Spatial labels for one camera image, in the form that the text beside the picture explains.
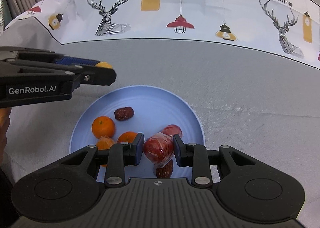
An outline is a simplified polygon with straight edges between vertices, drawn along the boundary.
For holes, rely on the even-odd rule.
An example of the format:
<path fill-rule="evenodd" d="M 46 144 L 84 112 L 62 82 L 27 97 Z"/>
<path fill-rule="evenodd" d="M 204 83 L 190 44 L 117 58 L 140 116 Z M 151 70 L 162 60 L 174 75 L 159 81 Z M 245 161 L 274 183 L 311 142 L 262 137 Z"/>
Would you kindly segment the bare left hand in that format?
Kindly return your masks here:
<path fill-rule="evenodd" d="M 10 126 L 11 108 L 0 109 L 0 163 L 3 162 L 4 149 L 7 144 L 7 131 Z"/>

